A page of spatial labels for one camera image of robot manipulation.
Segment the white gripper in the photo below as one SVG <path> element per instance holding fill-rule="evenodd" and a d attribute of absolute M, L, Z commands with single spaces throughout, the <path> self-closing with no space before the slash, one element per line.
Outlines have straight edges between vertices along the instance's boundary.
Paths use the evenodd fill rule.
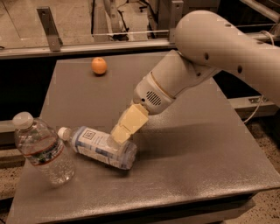
<path fill-rule="evenodd" d="M 152 73 L 148 73 L 136 85 L 132 104 L 119 118 L 111 131 L 112 138 L 119 144 L 126 142 L 141 129 L 151 116 L 162 113 L 175 102 L 158 84 Z"/>

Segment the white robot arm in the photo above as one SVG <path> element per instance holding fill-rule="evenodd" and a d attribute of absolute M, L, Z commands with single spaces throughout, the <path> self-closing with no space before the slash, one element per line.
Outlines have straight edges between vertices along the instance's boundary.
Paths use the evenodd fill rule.
<path fill-rule="evenodd" d="M 175 28 L 176 50 L 168 52 L 136 85 L 131 106 L 110 135 L 119 144 L 141 129 L 148 117 L 166 110 L 187 89 L 223 70 L 280 106 L 280 47 L 239 31 L 225 18 L 196 10 Z"/>

